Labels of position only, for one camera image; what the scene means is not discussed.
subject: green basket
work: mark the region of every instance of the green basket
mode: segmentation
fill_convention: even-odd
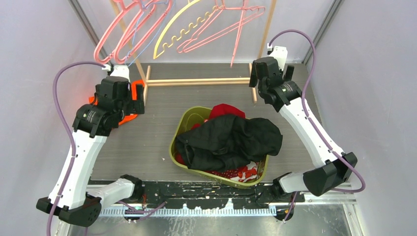
[[[228,186],[232,186],[232,187],[236,187],[236,188],[248,188],[250,186],[253,186],[253,185],[261,182],[262,179],[265,176],[265,172],[267,171],[267,165],[268,165],[268,159],[269,159],[268,155],[266,155],[265,158],[262,161],[259,162],[259,165],[258,165],[258,179],[253,179],[253,180],[250,180],[246,183],[242,183],[242,182],[234,181],[234,180],[231,180],[231,179],[228,179],[228,178],[212,175],[212,174],[209,174],[209,173],[204,172],[204,171],[191,170],[187,166],[182,165],[175,160],[175,158],[174,158],[175,154],[176,154],[176,150],[175,150],[175,147],[174,147],[175,137],[178,134],[182,134],[185,131],[190,130],[194,124],[197,124],[197,123],[203,124],[204,120],[209,118],[210,113],[211,113],[210,108],[207,108],[207,107],[192,107],[192,108],[188,109],[184,113],[184,115],[182,115],[182,118],[179,121],[179,125],[177,127],[177,131],[175,132],[174,138],[172,139],[172,142],[171,142],[171,145],[170,145],[170,151],[169,152],[170,152],[171,160],[177,166],[179,166],[180,168],[184,169],[187,172],[190,172],[191,174],[203,176],[205,178],[215,180],[219,183],[226,184]]]

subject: white wall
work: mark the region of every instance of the white wall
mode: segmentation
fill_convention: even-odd
[[[188,0],[177,0],[176,6],[173,8],[173,12],[168,17],[168,20],[171,19],[173,15],[177,13],[183,6],[185,6],[187,1]],[[253,61],[258,56],[262,42],[262,36],[264,33],[264,26],[268,18],[269,6],[271,3],[270,0],[250,0],[248,2],[250,5],[262,5],[266,6],[267,8],[263,16],[243,26],[235,62]],[[308,33],[311,37],[314,37],[319,30],[319,27],[324,17],[326,16],[326,13],[332,2],[333,0],[278,0],[275,7],[272,23],[268,32],[267,41],[269,41],[280,31],[287,29],[302,30]],[[239,3],[242,3],[242,0],[226,0],[226,3],[237,6]],[[80,1],[80,4],[82,5],[89,20],[91,21],[91,24],[96,30],[97,35],[101,37],[115,17],[109,1],[88,0]],[[213,6],[214,0],[201,0],[200,2],[191,6],[170,27],[170,30],[168,30],[167,34],[165,35],[163,42],[170,42],[172,35],[178,35],[182,28],[187,27],[190,22],[195,22],[197,17],[203,16],[204,13],[211,10]],[[164,10],[165,7],[162,7],[161,5],[158,6],[155,14],[153,14],[149,20],[150,24],[146,24],[144,28],[149,29],[150,25],[155,22],[156,17],[159,17],[160,12],[163,12]],[[136,13],[128,14],[125,17],[126,24],[130,23],[134,14]],[[210,32],[210,34],[218,32],[220,29],[223,29],[237,22],[239,18],[240,12],[228,11],[227,14],[219,16],[219,18],[216,19],[216,25],[210,26],[211,29],[207,28],[207,31]],[[192,30],[189,35],[191,35],[196,29],[198,29],[198,27]],[[136,37],[136,41],[139,36],[141,37],[143,35],[144,32],[145,31],[143,30],[138,31],[138,37]],[[183,42],[183,40],[180,40],[159,58],[153,60],[154,46],[160,35],[158,34],[156,39],[150,44],[149,48],[141,55],[140,59],[143,62],[230,62],[235,45],[236,34],[236,31],[231,32],[226,36],[203,46],[202,48],[196,49],[189,53],[178,54],[176,52],[176,47],[181,42]],[[122,32],[118,26],[110,35],[109,40],[105,44],[105,48],[108,53],[110,53],[115,48],[117,42],[120,40],[121,35]],[[291,38],[287,35],[282,36],[279,41],[277,40],[276,42],[285,45],[288,48],[288,60],[292,62],[301,62],[309,48],[308,42],[305,40],[300,38]]]
[[[92,60],[94,45],[67,1],[4,1],[0,22],[1,234],[44,236],[47,214],[36,201],[49,195],[69,149],[52,81],[61,67]],[[61,77],[59,99],[69,123],[104,75],[87,65]]]
[[[371,236],[417,229],[416,9],[344,1],[317,50],[313,89],[330,135],[358,157],[367,187],[356,197]]]

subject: pink clothes hanger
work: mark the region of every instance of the pink clothes hanger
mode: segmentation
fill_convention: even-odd
[[[115,61],[117,63],[124,63],[127,57],[124,57],[123,59],[119,59],[119,52],[121,48],[126,45],[131,37],[134,35],[135,31],[138,30],[140,27],[143,26],[143,24],[149,19],[149,17],[154,13],[156,4],[153,4],[152,8],[150,9],[148,15],[138,24],[138,27],[132,30],[132,28],[135,26],[136,21],[139,17],[141,17],[145,13],[145,9],[150,6],[152,3],[157,2],[158,0],[150,0],[147,4],[145,4],[145,9],[143,8],[140,0],[133,0],[131,4],[128,6],[124,5],[123,0],[113,0],[114,2],[118,3],[121,7],[120,13],[116,16],[116,18],[112,21],[112,23],[109,25],[109,27],[104,32],[103,36],[101,37],[100,41],[98,42],[95,50],[94,50],[94,59],[98,63],[106,64],[108,63],[113,57],[115,57]],[[134,17],[134,19],[130,22],[129,27],[126,29],[126,31],[123,33],[123,36],[119,40],[116,48],[104,59],[100,59],[99,52],[101,48],[103,47],[104,43],[106,42],[107,38],[109,37],[110,33],[114,30],[114,28],[118,25],[119,21],[134,7],[139,6],[140,10]],[[148,32],[140,39],[140,41],[133,47],[131,50],[131,53],[129,56],[131,56],[136,50],[139,49],[139,47],[143,44],[144,41],[150,36],[150,34],[155,30],[155,28],[161,23],[163,18],[166,16],[168,10],[172,7],[172,0],[169,0],[169,6],[167,7],[167,11],[158,19],[158,21],[148,30]]]
[[[207,18],[207,20],[204,22],[204,24],[202,24],[191,36],[190,39],[184,41],[183,43],[181,43],[178,47],[177,47],[177,52],[178,53],[188,53],[192,50],[195,50],[203,45],[206,45],[234,30],[238,30],[237,36],[236,36],[236,40],[235,40],[235,47],[233,50],[233,55],[232,55],[232,61],[230,64],[230,67],[232,67],[233,65],[233,61],[235,59],[235,55],[236,55],[236,51],[238,48],[238,43],[240,40],[240,35],[241,35],[241,30],[243,25],[249,23],[250,21],[260,17],[264,12],[265,12],[265,7],[263,6],[251,6],[251,7],[246,7],[247,6],[247,0],[243,0],[242,6],[241,7],[226,7],[224,4],[224,0],[222,0],[222,4],[218,5],[217,4],[217,0],[215,0],[215,4],[216,4],[216,8],[214,12],[212,12],[212,14]],[[200,34],[202,32],[204,32],[204,30],[207,29],[207,27],[209,25],[211,25],[215,19],[223,12],[223,10],[241,10],[242,13],[240,15],[240,20],[236,23],[234,23],[233,25],[205,38],[202,39],[199,42],[196,42],[192,45],[190,45],[192,42],[196,41],[198,39],[198,37],[200,36]],[[251,14],[250,16],[245,16],[246,11],[251,10],[254,11],[253,14]]]

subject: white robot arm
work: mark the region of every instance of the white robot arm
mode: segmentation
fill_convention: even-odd
[[[102,208],[132,196],[143,195],[142,181],[123,175],[102,188],[86,192],[98,153],[113,128],[119,126],[125,114],[143,114],[143,88],[136,87],[138,100],[132,99],[129,69],[125,65],[114,67],[112,74],[96,86],[95,102],[82,106],[76,114],[72,133],[77,146],[75,161],[60,201],[54,211],[69,224],[88,227],[97,219]],[[50,213],[52,201],[57,197],[72,158],[70,148],[61,175],[46,198],[36,204],[39,210]]]
[[[253,61],[250,77],[250,87],[258,84],[258,93],[266,104],[271,104],[275,110],[285,118],[300,137],[307,148],[315,169],[304,173],[286,173],[273,181],[273,193],[278,197],[287,198],[295,191],[310,191],[320,196],[332,188],[344,183],[351,174],[351,170],[341,160],[335,157],[334,152],[344,158],[353,167],[357,163],[356,156],[344,151],[336,145],[327,132],[310,111],[307,101],[305,108],[309,111],[307,117],[301,100],[301,90],[291,81],[293,66],[288,66],[283,74],[287,59],[287,49],[268,46],[269,57]],[[329,150],[319,133],[325,140],[331,142]]]

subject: black jacket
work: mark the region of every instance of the black jacket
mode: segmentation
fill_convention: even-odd
[[[276,156],[282,135],[264,118],[243,119],[224,115],[175,138],[175,147],[189,169],[220,171],[237,169],[268,154]]]

